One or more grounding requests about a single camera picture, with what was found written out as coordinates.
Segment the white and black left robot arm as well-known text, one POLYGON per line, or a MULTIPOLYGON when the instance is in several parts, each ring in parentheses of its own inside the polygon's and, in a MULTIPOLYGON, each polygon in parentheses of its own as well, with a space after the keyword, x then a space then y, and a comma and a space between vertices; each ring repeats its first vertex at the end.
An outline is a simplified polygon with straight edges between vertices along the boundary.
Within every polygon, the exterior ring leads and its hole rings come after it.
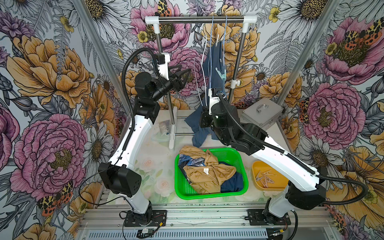
POLYGON ((101 163, 98 171, 104 186, 130 205, 131 209, 125 217, 127 224, 148 226, 160 216, 153 214, 152 203, 141 192, 142 177, 134 171, 134 166, 141 145, 159 114, 159 99, 170 91, 182 90, 190 76, 191 69, 183 69, 181 65, 170 67, 169 62, 167 53, 155 54, 149 48, 140 48, 129 56, 123 67, 121 84, 131 122, 113 156, 107 163, 101 163), (134 57, 144 52, 152 58, 154 73, 136 75, 136 94, 132 103, 127 92, 126 75, 134 57))

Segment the teal plastic clothespin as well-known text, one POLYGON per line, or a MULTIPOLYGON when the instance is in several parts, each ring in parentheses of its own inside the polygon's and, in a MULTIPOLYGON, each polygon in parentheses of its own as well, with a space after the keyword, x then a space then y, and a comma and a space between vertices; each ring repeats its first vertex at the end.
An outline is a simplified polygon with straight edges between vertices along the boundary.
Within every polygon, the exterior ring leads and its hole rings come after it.
POLYGON ((227 72, 226 72, 226 69, 224 69, 224 72, 222 73, 218 68, 215 68, 217 74, 219 75, 219 77, 222 79, 222 81, 226 81, 227 79, 227 72))

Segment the light blue t-shirt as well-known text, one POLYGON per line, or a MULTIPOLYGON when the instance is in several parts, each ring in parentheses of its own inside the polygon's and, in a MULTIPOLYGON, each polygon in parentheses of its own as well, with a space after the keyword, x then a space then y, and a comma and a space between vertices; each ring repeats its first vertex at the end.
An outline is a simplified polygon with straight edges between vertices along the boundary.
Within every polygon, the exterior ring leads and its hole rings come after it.
POLYGON ((200 127, 200 120, 203 111, 210 106, 209 93, 211 93, 213 89, 219 91, 225 90, 225 80, 223 79, 224 73, 226 73, 224 53, 222 42, 213 44, 210 47, 208 56, 206 60, 203 61, 204 76, 208 77, 208 81, 204 84, 203 105, 199 106, 197 110, 190 114, 185 120, 194 133, 192 143, 193 146, 197 148, 203 145, 209 134, 212 135, 213 140, 218 139, 210 127, 200 127))

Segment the blue hanger of light shirt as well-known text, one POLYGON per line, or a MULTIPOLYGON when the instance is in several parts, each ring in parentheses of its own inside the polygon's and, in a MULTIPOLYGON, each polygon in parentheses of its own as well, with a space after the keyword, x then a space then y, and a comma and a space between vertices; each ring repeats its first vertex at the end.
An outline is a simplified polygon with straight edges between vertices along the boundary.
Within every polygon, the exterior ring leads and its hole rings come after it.
POLYGON ((212 88, 212 75, 213 75, 213 49, 212 49, 212 40, 213 40, 213 28, 214 28, 214 17, 215 17, 215 14, 212 15, 212 21, 211 21, 211 33, 210 33, 210 59, 209 59, 209 63, 210 63, 210 67, 209 67, 209 85, 210 85, 210 89, 212 88))

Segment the tan tank top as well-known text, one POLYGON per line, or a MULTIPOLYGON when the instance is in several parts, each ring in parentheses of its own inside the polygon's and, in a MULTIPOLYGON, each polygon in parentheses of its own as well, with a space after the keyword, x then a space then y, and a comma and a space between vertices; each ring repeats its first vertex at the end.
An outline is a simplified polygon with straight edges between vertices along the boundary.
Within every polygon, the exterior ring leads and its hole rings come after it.
POLYGON ((222 183, 230 179, 236 170, 234 166, 220 164, 211 151, 193 146, 182 147, 178 167, 200 195, 220 193, 222 183))

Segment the dark blue t-shirt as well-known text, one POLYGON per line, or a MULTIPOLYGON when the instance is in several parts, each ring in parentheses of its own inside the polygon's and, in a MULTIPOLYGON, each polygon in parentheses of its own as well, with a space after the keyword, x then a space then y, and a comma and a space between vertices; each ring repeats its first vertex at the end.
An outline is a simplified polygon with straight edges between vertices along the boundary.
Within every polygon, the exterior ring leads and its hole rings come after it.
POLYGON ((240 192, 244 189, 243 175, 235 170, 234 175, 221 185, 221 193, 240 192))

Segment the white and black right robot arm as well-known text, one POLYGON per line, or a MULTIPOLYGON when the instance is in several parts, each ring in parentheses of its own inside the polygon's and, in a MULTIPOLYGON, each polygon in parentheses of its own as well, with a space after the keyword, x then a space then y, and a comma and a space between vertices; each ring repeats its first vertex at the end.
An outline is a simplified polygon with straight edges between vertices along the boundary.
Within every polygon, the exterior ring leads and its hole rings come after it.
POLYGON ((209 106, 203 108, 200 126, 211 127, 222 144, 266 163, 288 179, 288 185, 267 201, 259 217, 248 217, 252 224, 289 224, 288 212, 295 209, 312 210, 321 204, 349 205, 368 194, 366 184, 327 176, 325 168, 314 168, 299 160, 255 124, 241 123, 237 108, 229 103, 225 92, 211 88, 208 96, 209 106), (359 186, 361 192, 349 200, 327 201, 326 189, 322 186, 324 181, 359 186))

